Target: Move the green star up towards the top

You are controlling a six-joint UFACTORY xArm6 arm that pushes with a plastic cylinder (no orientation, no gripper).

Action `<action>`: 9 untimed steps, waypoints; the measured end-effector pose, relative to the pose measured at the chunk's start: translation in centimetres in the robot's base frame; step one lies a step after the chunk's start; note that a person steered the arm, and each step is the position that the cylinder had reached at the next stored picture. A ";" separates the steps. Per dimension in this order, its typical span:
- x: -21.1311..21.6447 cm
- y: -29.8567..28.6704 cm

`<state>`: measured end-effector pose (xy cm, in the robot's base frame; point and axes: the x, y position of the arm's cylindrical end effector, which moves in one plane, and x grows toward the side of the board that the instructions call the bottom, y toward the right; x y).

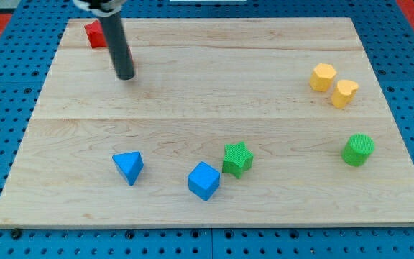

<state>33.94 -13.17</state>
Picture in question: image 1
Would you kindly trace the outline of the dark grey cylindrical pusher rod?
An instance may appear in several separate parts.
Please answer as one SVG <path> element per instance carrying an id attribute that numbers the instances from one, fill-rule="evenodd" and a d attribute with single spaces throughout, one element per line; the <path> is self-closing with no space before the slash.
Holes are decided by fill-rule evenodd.
<path id="1" fill-rule="evenodd" d="M 100 17 L 99 22 L 109 49 L 111 61 L 120 80 L 129 80 L 135 76 L 132 54 L 121 20 L 121 12 L 107 17 Z"/>

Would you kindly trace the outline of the white black robot end mount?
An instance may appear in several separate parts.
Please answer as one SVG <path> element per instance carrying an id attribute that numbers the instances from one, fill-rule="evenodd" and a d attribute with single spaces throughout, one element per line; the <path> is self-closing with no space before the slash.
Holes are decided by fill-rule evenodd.
<path id="1" fill-rule="evenodd" d="M 73 0 L 73 3 L 97 17 L 110 17 L 121 11 L 125 0 Z"/>

